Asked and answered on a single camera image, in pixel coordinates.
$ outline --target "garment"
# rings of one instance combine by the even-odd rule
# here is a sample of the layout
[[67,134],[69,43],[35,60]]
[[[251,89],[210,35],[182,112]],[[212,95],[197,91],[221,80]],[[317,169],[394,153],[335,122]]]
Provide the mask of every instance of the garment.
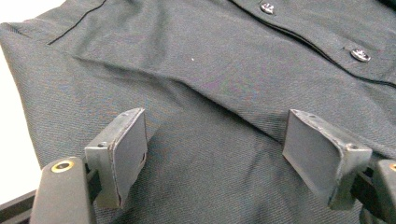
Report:
[[146,166],[123,210],[96,210],[100,223],[359,223],[361,204],[327,208],[282,143],[293,108],[396,159],[394,8],[262,3],[67,0],[3,23],[40,164],[83,156],[119,113],[144,107]]

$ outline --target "silver button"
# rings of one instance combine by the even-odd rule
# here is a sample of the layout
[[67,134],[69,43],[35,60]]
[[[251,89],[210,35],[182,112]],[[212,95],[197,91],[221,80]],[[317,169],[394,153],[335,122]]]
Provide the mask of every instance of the silver button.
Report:
[[368,56],[366,54],[366,52],[364,52],[361,49],[353,49],[352,51],[350,51],[350,54],[358,61],[363,62],[363,63],[368,63],[371,59],[370,56]]
[[267,13],[267,14],[270,14],[270,15],[274,14],[274,6],[271,5],[271,4],[269,4],[269,3],[263,3],[263,4],[260,6],[260,9],[261,9],[263,12]]

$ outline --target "metal button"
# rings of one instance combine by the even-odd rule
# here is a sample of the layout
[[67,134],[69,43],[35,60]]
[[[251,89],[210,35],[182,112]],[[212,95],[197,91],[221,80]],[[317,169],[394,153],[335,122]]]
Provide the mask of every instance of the metal button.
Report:
[[263,4],[260,6],[260,9],[261,9],[263,12],[267,13],[267,14],[270,14],[270,15],[274,14],[274,6],[271,5],[271,4],[269,4],[269,3],[263,3]]
[[353,49],[352,51],[350,51],[350,54],[358,61],[363,62],[363,63],[368,63],[371,59],[370,56],[368,56],[366,54],[366,52],[364,52],[361,49]]

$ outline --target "button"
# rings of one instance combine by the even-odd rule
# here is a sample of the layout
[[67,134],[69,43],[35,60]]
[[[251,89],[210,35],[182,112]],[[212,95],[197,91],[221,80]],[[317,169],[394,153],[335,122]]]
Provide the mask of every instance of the button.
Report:
[[260,9],[261,9],[263,12],[267,13],[267,14],[270,14],[270,15],[274,14],[274,6],[271,5],[271,4],[269,4],[269,3],[263,3],[263,4],[260,6]]
[[350,51],[350,54],[358,61],[363,62],[363,63],[368,63],[371,59],[370,56],[368,56],[366,54],[366,52],[364,52],[361,49],[353,49],[352,51]]

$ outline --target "clothing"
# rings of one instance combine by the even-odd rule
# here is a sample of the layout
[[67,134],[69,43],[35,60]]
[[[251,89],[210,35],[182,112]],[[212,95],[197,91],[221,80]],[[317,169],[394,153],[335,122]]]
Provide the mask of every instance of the clothing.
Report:
[[[67,0],[3,23],[42,166],[146,108],[148,156],[114,223],[359,223],[282,157],[289,109],[396,159],[396,13],[386,1]],[[351,56],[361,49],[368,63]]]

